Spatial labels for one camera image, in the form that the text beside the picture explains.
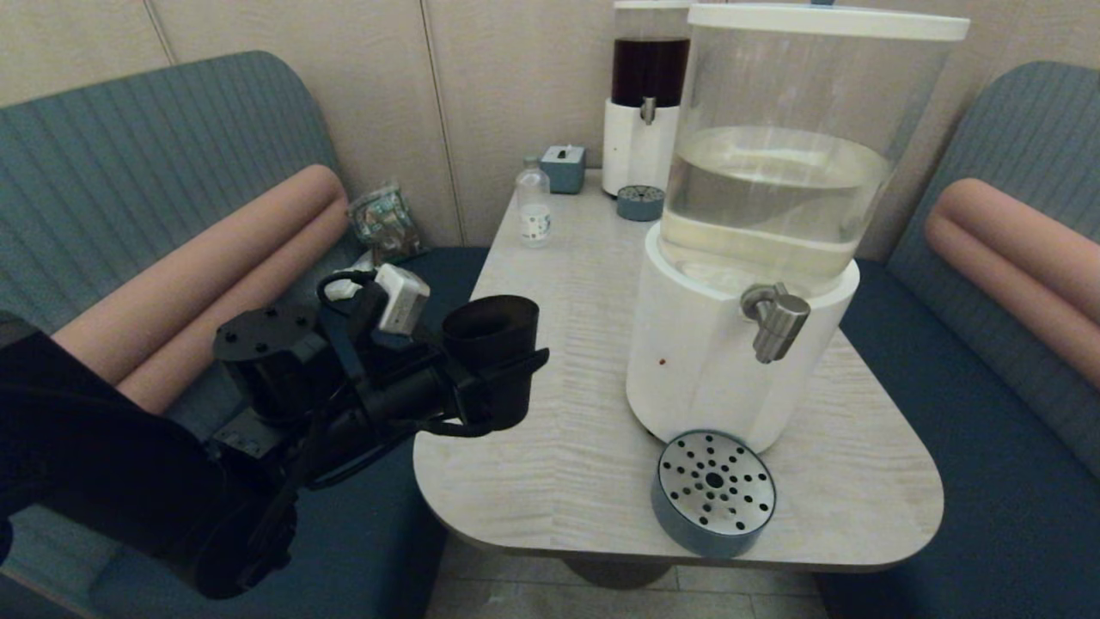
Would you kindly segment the clear water dispenser white base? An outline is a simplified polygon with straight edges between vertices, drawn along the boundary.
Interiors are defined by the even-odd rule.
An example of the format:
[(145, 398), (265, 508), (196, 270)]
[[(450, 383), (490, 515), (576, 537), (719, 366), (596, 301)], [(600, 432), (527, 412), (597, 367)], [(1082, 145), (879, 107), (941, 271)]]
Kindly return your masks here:
[[(860, 281), (855, 254), (967, 16), (821, 3), (700, 3), (663, 215), (645, 235), (626, 393), (670, 442), (785, 430)], [(783, 360), (755, 360), (754, 285), (810, 303)]]

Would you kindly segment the teal upholstered booth bench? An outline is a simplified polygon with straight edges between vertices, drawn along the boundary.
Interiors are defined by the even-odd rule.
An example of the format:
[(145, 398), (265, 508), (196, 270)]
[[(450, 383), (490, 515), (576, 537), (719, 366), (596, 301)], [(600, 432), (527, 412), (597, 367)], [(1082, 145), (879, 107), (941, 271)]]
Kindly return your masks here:
[[(0, 109), (0, 310), (55, 332), (237, 208), (320, 164), (321, 110), (270, 52), (97, 82)], [(446, 529), (413, 442), (302, 495), (292, 562), (213, 603), (157, 561), (43, 508), (13, 520), (0, 618), (424, 619)]]
[(1100, 393), (932, 251), (924, 222), (977, 179), (1100, 243), (1100, 70), (994, 79), (958, 123), (886, 261), (861, 259), (842, 333), (938, 466), (922, 551), (818, 573), (831, 619), (1100, 619)]

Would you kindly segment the black plastic cup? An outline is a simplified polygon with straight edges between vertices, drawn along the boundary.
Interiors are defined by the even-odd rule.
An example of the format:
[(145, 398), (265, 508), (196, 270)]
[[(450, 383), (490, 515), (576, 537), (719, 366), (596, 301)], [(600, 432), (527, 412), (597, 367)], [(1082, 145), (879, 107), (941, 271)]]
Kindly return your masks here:
[[(443, 340), (459, 342), (471, 369), (537, 349), (539, 306), (526, 297), (498, 295), (461, 306), (443, 320)], [(472, 431), (475, 436), (487, 432)]]

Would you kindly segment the large blue steel drip tray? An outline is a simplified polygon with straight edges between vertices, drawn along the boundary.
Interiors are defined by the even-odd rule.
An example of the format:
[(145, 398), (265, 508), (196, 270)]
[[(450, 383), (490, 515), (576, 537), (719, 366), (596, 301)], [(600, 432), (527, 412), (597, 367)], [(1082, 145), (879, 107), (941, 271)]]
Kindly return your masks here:
[(692, 430), (667, 443), (650, 502), (657, 523), (680, 546), (707, 559), (735, 559), (754, 548), (773, 520), (773, 474), (727, 432)]

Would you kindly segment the pink bolster cushion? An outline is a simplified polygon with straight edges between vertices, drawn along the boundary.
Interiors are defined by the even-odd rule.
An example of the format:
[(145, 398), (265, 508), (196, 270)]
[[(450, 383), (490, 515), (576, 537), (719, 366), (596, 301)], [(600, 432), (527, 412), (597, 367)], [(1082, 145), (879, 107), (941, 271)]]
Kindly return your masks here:
[(346, 232), (345, 185), (306, 166), (174, 248), (52, 340), (152, 414), (213, 361), (218, 328), (278, 301)]
[(977, 179), (944, 189), (924, 237), (1100, 393), (1100, 243)]

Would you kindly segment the blue tissue box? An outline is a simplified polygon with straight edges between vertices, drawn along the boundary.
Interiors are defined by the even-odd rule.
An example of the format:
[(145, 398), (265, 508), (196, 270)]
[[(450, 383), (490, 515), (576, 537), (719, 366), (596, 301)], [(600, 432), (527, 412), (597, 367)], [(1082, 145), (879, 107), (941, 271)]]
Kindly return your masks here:
[(580, 194), (583, 188), (586, 157), (585, 146), (551, 145), (540, 158), (540, 169), (547, 176), (550, 194)]

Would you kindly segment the steel water dispenser tap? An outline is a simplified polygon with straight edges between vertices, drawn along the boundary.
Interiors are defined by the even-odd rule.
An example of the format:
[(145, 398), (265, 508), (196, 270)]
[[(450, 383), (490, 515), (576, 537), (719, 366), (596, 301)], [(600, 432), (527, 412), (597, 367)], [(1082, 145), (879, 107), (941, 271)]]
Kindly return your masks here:
[(787, 290), (785, 283), (750, 286), (740, 297), (743, 314), (758, 328), (754, 338), (755, 360), (765, 365), (783, 360), (803, 325), (812, 306)]

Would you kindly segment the dark drink dispenser white base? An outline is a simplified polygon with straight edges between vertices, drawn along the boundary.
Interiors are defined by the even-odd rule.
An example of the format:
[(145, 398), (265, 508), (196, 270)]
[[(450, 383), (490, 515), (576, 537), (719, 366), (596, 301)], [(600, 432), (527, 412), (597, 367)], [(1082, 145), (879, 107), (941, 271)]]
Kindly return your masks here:
[[(615, 0), (610, 95), (602, 125), (602, 190), (628, 185), (664, 189), (675, 148), (692, 0)], [(639, 117), (645, 95), (657, 99), (654, 121)]]

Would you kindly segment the crumpled white tissue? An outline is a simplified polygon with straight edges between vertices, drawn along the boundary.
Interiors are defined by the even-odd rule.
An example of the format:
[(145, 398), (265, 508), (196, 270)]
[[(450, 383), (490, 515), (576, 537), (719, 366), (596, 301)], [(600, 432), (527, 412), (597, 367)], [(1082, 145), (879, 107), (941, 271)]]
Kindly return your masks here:
[[(362, 272), (372, 274), (375, 270), (375, 259), (373, 257), (373, 252), (364, 252), (358, 259), (350, 264), (345, 269), (338, 272)], [(345, 301), (345, 299), (351, 299), (358, 290), (361, 290), (361, 285), (354, 279), (336, 279), (336, 281), (327, 283), (323, 286), (323, 297), (329, 299), (331, 302)]]

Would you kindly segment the clear snack bag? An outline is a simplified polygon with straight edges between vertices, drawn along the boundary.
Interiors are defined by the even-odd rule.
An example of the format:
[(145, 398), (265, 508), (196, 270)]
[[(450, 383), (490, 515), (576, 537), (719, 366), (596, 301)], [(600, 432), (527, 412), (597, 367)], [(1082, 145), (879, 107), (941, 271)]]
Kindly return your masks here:
[(397, 181), (354, 199), (346, 207), (346, 218), (374, 266), (398, 264), (427, 251)]

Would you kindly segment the clear plastic bottle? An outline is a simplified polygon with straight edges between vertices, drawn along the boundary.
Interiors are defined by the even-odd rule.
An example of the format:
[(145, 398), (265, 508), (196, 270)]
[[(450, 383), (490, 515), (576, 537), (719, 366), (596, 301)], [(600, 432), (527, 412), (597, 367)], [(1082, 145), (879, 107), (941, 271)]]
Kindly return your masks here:
[(530, 248), (544, 247), (551, 231), (550, 179), (540, 169), (537, 156), (522, 158), (522, 172), (515, 185), (520, 240)]

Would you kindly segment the small blue drip tray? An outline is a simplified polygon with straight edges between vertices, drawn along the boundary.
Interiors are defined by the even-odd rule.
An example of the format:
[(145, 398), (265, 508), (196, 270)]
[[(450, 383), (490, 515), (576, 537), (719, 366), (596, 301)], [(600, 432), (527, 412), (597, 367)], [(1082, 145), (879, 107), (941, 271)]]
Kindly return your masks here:
[(663, 215), (666, 192), (659, 187), (628, 185), (616, 194), (616, 212), (629, 222), (656, 222)]

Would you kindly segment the brass table pedestal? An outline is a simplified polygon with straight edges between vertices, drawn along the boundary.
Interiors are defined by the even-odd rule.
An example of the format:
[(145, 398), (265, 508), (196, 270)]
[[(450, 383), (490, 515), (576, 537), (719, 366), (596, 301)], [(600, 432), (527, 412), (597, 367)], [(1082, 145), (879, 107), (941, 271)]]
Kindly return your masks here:
[(590, 585), (606, 589), (644, 589), (673, 571), (671, 564), (652, 561), (590, 561), (563, 559), (566, 568)]

